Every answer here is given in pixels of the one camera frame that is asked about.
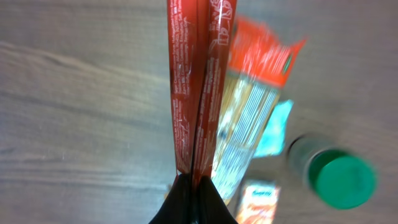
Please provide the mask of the green lid jar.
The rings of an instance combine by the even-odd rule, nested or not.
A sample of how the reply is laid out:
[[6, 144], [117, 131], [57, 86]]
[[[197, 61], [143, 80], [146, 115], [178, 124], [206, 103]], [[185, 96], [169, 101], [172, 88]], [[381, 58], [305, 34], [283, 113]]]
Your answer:
[[327, 205], [347, 210], [366, 203], [377, 187], [368, 161], [330, 138], [303, 134], [287, 148], [289, 169]]

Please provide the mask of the long spaghetti pasta package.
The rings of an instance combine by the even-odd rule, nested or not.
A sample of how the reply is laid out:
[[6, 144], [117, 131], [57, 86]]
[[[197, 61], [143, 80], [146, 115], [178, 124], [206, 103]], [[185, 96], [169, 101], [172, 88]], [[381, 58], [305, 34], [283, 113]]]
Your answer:
[[264, 22], [235, 20], [211, 171], [225, 203], [242, 181], [304, 45], [283, 44]]

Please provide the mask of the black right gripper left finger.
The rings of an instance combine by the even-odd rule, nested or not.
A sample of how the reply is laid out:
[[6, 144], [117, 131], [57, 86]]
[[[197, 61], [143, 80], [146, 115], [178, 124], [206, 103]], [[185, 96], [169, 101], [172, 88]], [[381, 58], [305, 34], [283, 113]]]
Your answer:
[[190, 223], [191, 186], [190, 175], [180, 174], [149, 224], [188, 224]]

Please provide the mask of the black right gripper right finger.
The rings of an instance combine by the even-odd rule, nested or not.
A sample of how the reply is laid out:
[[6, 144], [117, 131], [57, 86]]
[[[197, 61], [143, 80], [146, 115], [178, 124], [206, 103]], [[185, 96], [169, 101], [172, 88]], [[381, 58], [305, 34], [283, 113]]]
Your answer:
[[200, 224], [238, 224], [209, 177], [202, 177], [200, 180], [197, 203]]

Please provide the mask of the red stick packet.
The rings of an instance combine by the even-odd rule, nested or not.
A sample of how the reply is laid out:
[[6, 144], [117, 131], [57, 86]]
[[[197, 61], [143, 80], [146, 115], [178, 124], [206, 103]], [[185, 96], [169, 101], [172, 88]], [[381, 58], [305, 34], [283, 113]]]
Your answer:
[[236, 0], [167, 0], [177, 172], [211, 175]]

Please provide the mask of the teal wet wipes pack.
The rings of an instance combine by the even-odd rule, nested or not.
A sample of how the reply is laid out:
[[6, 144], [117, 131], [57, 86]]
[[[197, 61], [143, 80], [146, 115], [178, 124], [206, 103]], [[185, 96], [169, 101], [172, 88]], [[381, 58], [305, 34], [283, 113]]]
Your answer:
[[276, 104], [253, 158], [278, 156], [285, 144], [285, 131], [294, 101], [286, 100]]

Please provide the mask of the orange kleenex tissue pack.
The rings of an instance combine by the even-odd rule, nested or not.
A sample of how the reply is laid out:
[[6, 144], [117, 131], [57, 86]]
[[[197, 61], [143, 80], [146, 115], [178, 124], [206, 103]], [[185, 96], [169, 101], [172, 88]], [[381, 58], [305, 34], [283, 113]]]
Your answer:
[[239, 224], [272, 224], [281, 187], [266, 180], [246, 180], [235, 219]]

